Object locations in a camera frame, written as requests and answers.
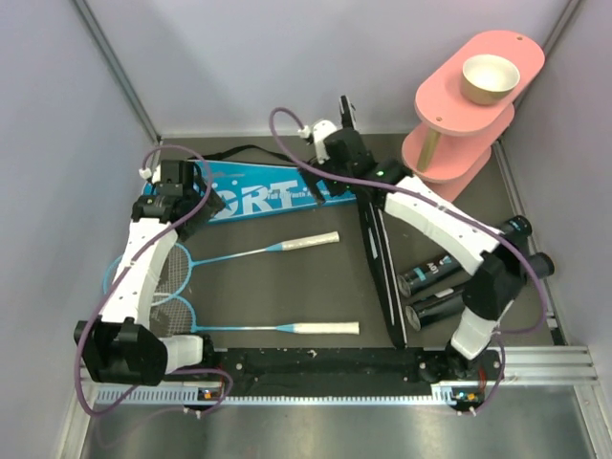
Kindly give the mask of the blue sport racket bag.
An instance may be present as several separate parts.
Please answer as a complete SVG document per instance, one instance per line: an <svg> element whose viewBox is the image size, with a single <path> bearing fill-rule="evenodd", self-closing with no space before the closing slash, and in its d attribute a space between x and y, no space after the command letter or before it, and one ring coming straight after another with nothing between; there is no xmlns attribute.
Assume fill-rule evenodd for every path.
<svg viewBox="0 0 612 459"><path fill-rule="evenodd" d="M235 156L251 150L266 153L280 164L246 163ZM317 201L297 168L283 154L243 144L205 156L214 177L213 189L226 206L213 224L233 223L282 213L314 209Z"/></svg>

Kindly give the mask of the black sport racket bag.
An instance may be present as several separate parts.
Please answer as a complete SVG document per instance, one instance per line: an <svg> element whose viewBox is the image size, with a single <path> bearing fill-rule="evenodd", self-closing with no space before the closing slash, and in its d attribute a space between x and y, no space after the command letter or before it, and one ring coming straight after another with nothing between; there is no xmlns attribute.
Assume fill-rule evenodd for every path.
<svg viewBox="0 0 612 459"><path fill-rule="evenodd" d="M339 98L339 113L341 129L357 130L355 109L346 95ZM405 176L405 167L400 165L396 159L387 158L379 162L373 156L373 169L361 180L395 186ZM407 334L404 313L390 241L383 221L386 194L385 189L359 187L357 205L367 262L382 307L386 331L395 348L405 349Z"/></svg>

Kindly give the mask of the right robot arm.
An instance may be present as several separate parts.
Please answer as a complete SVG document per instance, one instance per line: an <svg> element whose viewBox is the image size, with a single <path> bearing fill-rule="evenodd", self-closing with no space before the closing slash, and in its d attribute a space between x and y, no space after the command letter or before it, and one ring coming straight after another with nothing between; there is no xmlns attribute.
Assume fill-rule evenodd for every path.
<svg viewBox="0 0 612 459"><path fill-rule="evenodd" d="M298 135L315 149L300 172L319 202L325 200L320 184L333 196L350 191L441 246L469 275L446 364L453 376L470 377L502 317L535 274L520 235L472 219L398 161L377 162L352 127L302 127Z"/></svg>

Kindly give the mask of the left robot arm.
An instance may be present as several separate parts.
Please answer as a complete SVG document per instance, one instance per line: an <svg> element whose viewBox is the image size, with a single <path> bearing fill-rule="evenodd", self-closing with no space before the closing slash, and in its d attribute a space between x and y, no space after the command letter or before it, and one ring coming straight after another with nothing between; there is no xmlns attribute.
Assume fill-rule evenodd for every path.
<svg viewBox="0 0 612 459"><path fill-rule="evenodd" d="M164 264L178 241L186 241L225 206L212 188L204 161L164 160L144 175L154 191L133 204L128 241L113 283L92 319L77 324L77 367L96 383L157 385L185 368L196 379L216 370L217 358L204 337L159 338L150 310Z"/></svg>

